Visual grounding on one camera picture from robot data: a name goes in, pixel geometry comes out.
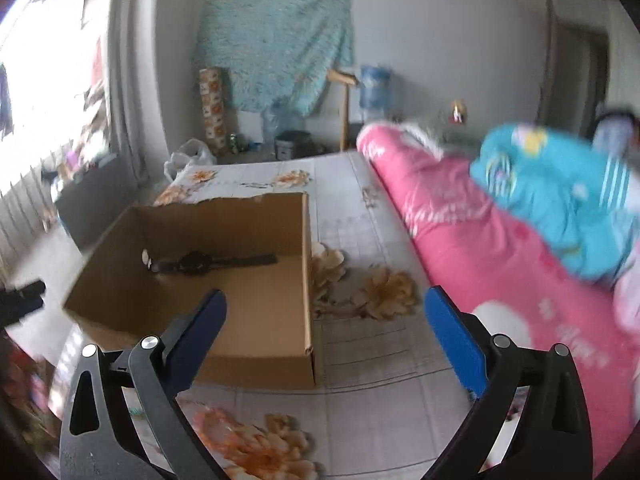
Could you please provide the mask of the blue cartoon blanket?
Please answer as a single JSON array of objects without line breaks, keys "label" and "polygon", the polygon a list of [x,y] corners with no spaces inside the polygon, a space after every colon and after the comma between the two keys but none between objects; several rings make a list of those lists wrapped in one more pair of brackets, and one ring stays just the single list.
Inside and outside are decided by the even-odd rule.
[{"label": "blue cartoon blanket", "polygon": [[534,229],[569,274],[615,283],[639,243],[639,175],[568,132],[493,128],[470,166],[501,209]]}]

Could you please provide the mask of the brown cardboard box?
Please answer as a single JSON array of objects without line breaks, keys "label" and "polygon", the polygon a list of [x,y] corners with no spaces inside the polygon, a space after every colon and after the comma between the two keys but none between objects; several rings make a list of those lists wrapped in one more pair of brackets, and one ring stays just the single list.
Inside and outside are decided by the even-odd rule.
[{"label": "brown cardboard box", "polygon": [[[101,348],[119,350],[163,333],[219,289],[227,301],[226,320],[198,380],[252,389],[314,388],[308,202],[305,193],[271,193],[131,207],[101,238],[63,309]],[[176,261],[190,252],[277,260],[198,276],[154,274],[142,260],[148,255]]]}]

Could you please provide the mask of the teal floral hanging cloth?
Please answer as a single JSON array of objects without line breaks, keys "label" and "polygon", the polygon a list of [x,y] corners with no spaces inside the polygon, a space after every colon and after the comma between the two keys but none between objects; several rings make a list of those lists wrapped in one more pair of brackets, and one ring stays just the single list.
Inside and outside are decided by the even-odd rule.
[{"label": "teal floral hanging cloth", "polygon": [[353,42],[352,0],[203,0],[192,67],[220,68],[235,110],[308,117],[328,71],[352,66]]}]

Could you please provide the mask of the dark bucket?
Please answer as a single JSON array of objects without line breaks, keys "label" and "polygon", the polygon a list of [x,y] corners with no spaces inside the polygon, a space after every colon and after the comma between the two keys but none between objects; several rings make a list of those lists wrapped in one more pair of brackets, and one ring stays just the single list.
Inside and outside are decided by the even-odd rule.
[{"label": "dark bucket", "polygon": [[300,159],[316,154],[311,134],[300,130],[279,133],[274,139],[274,150],[277,160]]}]

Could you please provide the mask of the dark grey cabinet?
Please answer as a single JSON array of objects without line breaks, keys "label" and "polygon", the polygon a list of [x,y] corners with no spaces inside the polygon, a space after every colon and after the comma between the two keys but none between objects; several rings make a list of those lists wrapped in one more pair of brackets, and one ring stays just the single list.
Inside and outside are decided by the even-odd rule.
[{"label": "dark grey cabinet", "polygon": [[122,159],[109,154],[54,200],[62,227],[79,250],[88,249],[127,209],[134,188]]}]

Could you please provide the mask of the grey curtain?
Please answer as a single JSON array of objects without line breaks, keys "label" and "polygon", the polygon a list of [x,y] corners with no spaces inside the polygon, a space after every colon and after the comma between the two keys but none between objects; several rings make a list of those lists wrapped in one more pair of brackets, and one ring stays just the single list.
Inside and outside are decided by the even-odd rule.
[{"label": "grey curtain", "polygon": [[111,0],[106,54],[112,144],[136,188],[160,179],[168,157],[156,25],[157,0]]}]

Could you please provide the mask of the blue water jug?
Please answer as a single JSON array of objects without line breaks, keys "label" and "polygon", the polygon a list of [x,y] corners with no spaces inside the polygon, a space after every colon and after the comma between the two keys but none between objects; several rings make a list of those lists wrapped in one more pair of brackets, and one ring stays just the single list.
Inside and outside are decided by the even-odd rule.
[{"label": "blue water jug", "polygon": [[359,103],[362,110],[388,110],[392,100],[392,72],[385,67],[360,67]]}]

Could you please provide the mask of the white plastic bag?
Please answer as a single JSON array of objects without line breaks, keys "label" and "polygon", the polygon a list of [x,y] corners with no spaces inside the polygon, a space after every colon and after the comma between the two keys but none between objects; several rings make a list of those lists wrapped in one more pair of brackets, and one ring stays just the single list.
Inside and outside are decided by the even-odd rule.
[{"label": "white plastic bag", "polygon": [[164,176],[169,182],[172,182],[182,170],[188,167],[214,166],[216,163],[217,159],[209,151],[206,143],[198,139],[190,139],[164,162]]}]

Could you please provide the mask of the wooden crutch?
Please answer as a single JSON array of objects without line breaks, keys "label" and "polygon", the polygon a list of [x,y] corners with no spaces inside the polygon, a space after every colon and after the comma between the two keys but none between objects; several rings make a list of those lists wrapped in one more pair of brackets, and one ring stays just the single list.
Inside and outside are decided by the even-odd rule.
[{"label": "wooden crutch", "polygon": [[344,152],[348,149],[350,90],[357,88],[359,81],[355,75],[341,72],[335,68],[328,70],[326,80],[329,81],[330,84],[340,84],[343,87],[343,101],[340,111],[342,121],[340,151]]}]

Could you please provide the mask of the pink floral blanket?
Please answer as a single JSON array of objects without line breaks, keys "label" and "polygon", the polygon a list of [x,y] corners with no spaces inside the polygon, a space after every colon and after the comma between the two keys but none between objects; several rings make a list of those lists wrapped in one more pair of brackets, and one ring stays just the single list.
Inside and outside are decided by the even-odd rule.
[{"label": "pink floral blanket", "polygon": [[378,173],[430,282],[491,333],[522,347],[572,352],[601,472],[632,433],[639,349],[614,316],[613,296],[573,278],[538,234],[498,208],[469,159],[435,156],[398,125],[368,125],[357,148]]}]

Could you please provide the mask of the floral bed sheet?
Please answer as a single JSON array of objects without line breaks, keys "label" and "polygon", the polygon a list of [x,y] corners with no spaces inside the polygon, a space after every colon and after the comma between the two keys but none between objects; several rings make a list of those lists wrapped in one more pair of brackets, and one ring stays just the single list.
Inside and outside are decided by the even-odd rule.
[{"label": "floral bed sheet", "polygon": [[176,183],[186,189],[186,211],[231,200],[247,206],[256,226],[283,230],[283,211],[268,216],[257,206],[281,194],[277,178],[295,170],[308,180],[288,192],[307,201],[311,240],[346,259],[328,305],[311,311],[300,385],[246,388],[200,376],[179,404],[189,416],[221,408],[255,426],[269,414],[291,416],[309,434],[310,457],[326,479],[419,479],[460,427],[471,397],[420,311],[377,321],[348,304],[382,266],[408,273],[420,292],[428,289],[409,235],[366,160],[348,152],[221,165],[210,168],[207,182],[194,183],[186,170]]}]

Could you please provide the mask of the black wrist watch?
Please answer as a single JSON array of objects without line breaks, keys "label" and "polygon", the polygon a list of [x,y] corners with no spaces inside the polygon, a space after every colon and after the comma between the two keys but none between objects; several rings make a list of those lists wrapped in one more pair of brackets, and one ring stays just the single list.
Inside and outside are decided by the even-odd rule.
[{"label": "black wrist watch", "polygon": [[178,259],[170,260],[152,258],[150,253],[143,249],[141,261],[145,269],[153,274],[202,275],[220,269],[270,266],[270,264],[276,264],[278,258],[276,255],[215,257],[204,252],[189,252]]}]

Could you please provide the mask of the patterned rolled mat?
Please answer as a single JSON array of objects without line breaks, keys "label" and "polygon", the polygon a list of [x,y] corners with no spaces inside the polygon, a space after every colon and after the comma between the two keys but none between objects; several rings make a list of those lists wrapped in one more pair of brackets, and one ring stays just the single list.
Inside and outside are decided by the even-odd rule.
[{"label": "patterned rolled mat", "polygon": [[224,123],[224,94],[218,67],[202,68],[198,72],[205,139],[214,155],[227,151],[227,129]]}]

